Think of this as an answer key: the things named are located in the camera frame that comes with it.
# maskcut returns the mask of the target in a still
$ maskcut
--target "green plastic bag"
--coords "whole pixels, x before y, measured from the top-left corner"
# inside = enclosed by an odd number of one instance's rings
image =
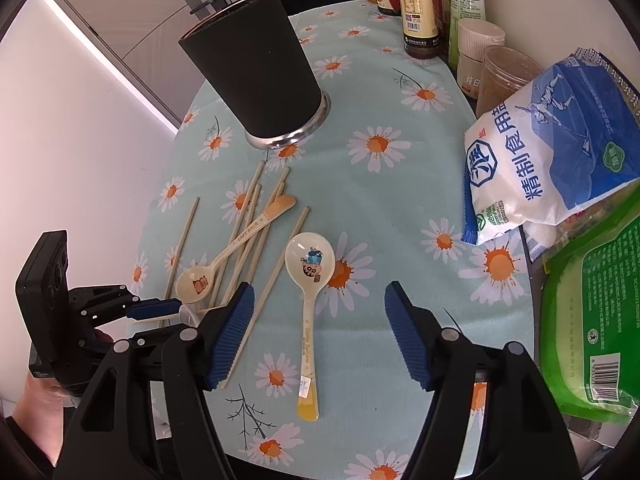
[[[540,365],[560,411],[628,423],[640,404],[640,187],[547,265]]]

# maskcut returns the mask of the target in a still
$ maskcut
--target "blue logo on bag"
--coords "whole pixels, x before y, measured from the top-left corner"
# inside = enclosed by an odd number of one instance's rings
[[[466,150],[466,166],[469,170],[471,184],[480,187],[494,177],[498,160],[488,142],[475,140]]]

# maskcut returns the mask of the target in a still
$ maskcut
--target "salt bag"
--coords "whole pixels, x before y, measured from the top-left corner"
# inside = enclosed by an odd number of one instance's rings
[[[465,153],[463,241],[558,225],[640,176],[638,92],[580,48],[482,115]]]

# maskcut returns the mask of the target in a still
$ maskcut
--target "light blue floral tablecloth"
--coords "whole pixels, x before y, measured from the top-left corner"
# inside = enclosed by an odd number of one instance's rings
[[[328,238],[337,259],[316,303],[320,419],[296,415],[302,297],[285,269],[227,388],[206,394],[212,419],[225,451],[244,460],[315,479],[394,480],[431,395],[406,370],[385,317],[385,286],[399,280],[414,304],[451,326],[446,308],[471,341],[501,348],[516,339],[532,351],[525,257],[518,232],[481,247],[460,241],[463,133],[474,115],[443,62],[404,53],[401,19],[359,0],[291,22],[331,96],[326,123],[297,146],[260,152],[205,83],[150,205],[130,289],[162,296],[195,196],[200,205],[178,272],[208,264],[226,246],[261,158],[257,210],[290,166],[286,193],[298,204],[274,223],[253,284],[259,294],[309,205],[304,230]],[[164,412],[161,388],[154,392]],[[482,400],[474,407],[460,474],[475,457]]]

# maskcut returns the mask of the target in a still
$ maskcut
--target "black container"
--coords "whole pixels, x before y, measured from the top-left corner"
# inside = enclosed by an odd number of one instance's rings
[[[330,108],[280,0],[239,0],[178,42],[259,149],[314,131]]]

